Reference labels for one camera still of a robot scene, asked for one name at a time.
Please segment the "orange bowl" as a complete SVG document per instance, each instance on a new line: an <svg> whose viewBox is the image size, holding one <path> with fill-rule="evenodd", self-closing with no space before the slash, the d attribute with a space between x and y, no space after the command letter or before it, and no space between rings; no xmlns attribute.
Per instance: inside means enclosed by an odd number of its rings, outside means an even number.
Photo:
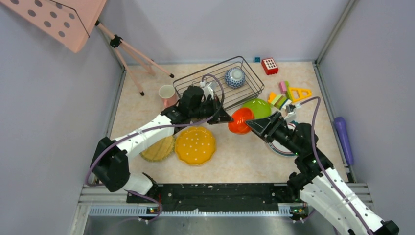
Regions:
<svg viewBox="0 0 415 235"><path fill-rule="evenodd" d="M251 128L245 124L245 121L255 119L254 113L250 108L242 107L237 109L231 116L233 122L228 124L228 129L234 134L247 134Z"/></svg>

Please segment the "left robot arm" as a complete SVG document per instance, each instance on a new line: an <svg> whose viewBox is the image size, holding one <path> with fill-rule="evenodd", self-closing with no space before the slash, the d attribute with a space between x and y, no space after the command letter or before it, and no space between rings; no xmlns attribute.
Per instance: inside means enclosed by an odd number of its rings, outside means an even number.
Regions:
<svg viewBox="0 0 415 235"><path fill-rule="evenodd" d="M201 87L189 86L181 99L146 125L114 140L101 139L90 172L110 192L121 189L135 191L144 202L154 201L156 182L145 173L132 175L129 162L151 145L188 126L232 122L233 118L225 111L223 103L223 97L206 95Z"/></svg>

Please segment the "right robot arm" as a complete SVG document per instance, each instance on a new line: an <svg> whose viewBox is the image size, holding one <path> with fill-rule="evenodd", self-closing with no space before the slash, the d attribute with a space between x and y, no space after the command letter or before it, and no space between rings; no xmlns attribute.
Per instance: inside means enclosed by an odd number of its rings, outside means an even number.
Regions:
<svg viewBox="0 0 415 235"><path fill-rule="evenodd" d="M299 170L287 181L287 196L318 211L340 235L396 235L399 227L373 212L341 178L332 162L316 147L314 126L290 129L281 113L245 124L267 143L277 141L296 155Z"/></svg>

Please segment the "black wire dish rack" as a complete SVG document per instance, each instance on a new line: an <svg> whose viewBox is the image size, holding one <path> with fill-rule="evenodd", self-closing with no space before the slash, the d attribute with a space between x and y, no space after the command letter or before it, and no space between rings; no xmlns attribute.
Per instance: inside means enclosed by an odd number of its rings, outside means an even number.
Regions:
<svg viewBox="0 0 415 235"><path fill-rule="evenodd" d="M240 88L233 89L225 82L225 74L228 70L238 68L245 75L245 82ZM181 78L173 81L173 86L179 95L182 96L188 86L199 86L202 76L205 74L214 75L224 88L225 110L230 110L236 106L242 105L244 102L254 98L258 98L265 88L264 83L254 72L247 60L242 56L235 56L220 63L205 66L202 69L191 72Z"/></svg>

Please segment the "blue red patterned bowl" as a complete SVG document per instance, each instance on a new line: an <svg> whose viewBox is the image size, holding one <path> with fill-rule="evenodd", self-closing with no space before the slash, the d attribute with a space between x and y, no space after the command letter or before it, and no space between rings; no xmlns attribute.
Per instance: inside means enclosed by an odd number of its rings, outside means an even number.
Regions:
<svg viewBox="0 0 415 235"><path fill-rule="evenodd" d="M229 69L225 73L225 83L232 89L242 87L245 80L245 73L239 67Z"/></svg>

